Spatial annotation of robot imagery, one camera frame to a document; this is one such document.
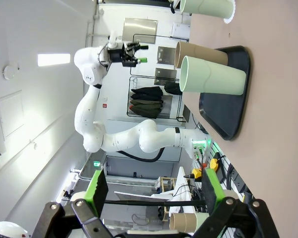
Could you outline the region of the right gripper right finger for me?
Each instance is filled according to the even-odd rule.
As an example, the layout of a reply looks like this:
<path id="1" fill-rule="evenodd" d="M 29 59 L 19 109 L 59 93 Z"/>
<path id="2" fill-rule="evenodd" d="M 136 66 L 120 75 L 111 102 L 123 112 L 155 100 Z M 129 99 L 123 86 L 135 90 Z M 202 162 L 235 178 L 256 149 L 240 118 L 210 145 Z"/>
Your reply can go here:
<path id="1" fill-rule="evenodd" d="M 226 196 L 214 170 L 202 175 L 205 205 L 209 217 L 194 232 L 195 238 L 221 238 L 228 228 L 240 231 L 243 238 L 278 238 L 279 233 L 262 199 L 248 203 Z"/>

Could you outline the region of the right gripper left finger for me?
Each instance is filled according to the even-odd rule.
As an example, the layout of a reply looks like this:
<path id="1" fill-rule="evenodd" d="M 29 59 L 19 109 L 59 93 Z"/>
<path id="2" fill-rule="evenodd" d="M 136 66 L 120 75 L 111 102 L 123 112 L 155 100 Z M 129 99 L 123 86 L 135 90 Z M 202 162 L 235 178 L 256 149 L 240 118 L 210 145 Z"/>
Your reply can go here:
<path id="1" fill-rule="evenodd" d="M 83 198 L 63 206 L 46 203 L 32 234 L 33 238 L 68 238 L 81 229 L 88 238 L 111 238 L 100 216 L 108 193 L 103 170 L 96 170 Z"/>

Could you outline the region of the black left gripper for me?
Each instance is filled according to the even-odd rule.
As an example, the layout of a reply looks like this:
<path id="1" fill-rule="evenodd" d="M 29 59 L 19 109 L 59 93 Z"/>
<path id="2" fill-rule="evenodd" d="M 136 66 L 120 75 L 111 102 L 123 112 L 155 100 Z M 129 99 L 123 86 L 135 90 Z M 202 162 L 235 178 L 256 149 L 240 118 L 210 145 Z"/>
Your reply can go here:
<path id="1" fill-rule="evenodd" d="M 148 45 L 140 45 L 139 43 L 129 43 L 129 51 L 148 50 Z M 114 49 L 107 49 L 109 59 L 111 63 L 120 62 L 123 67 L 130 67 L 131 65 L 137 65 L 140 63 L 147 63 L 147 58 L 136 58 L 127 54 L 124 46 L 119 46 Z"/>

